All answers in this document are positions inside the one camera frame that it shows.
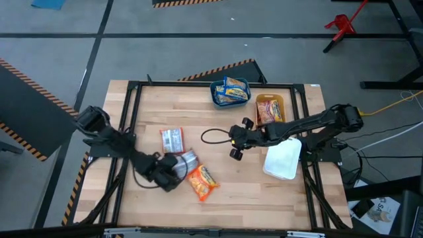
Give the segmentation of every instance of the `wooden table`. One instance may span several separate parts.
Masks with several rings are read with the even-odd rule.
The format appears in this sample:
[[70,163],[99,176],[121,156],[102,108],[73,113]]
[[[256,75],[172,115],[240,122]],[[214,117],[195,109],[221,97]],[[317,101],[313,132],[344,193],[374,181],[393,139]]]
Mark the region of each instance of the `wooden table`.
[[[128,81],[111,81],[104,102],[104,109],[115,128],[120,120],[127,84]],[[305,85],[305,91],[310,115],[323,111],[325,104],[321,88],[318,85]],[[148,190],[134,182],[130,164],[118,225],[310,229],[301,165],[295,179],[278,180],[262,171],[267,148],[245,150],[242,161],[236,161],[229,157],[230,143],[208,145],[200,140],[200,134],[209,128],[229,130],[230,126],[241,124],[245,116],[254,120],[254,98],[260,93],[282,95],[286,119],[293,120],[288,89],[251,89],[251,92],[253,99],[246,106],[216,110],[207,87],[143,87],[135,129],[137,149],[144,153],[161,151],[159,130],[183,127],[185,147],[196,152],[221,186],[205,202],[199,202],[188,182],[183,182],[169,193],[160,188]],[[297,101],[301,108],[299,96]],[[227,135],[213,132],[205,139],[225,140]],[[86,172],[74,222],[85,218],[103,195],[110,161],[100,158]],[[343,222],[351,227],[338,167],[333,163],[320,163],[320,168],[327,200]],[[136,176],[141,183],[150,185],[140,175]],[[110,221],[114,198],[110,204],[106,221]],[[316,200],[315,209],[318,224],[322,226]]]

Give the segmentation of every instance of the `white plastic container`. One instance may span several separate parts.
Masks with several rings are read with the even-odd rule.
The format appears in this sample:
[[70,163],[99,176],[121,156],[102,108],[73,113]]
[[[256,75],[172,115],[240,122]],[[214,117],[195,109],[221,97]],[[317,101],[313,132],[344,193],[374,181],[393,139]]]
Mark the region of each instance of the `white plastic container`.
[[263,164],[264,173],[282,180],[294,179],[300,152],[301,142],[295,138],[269,147]]

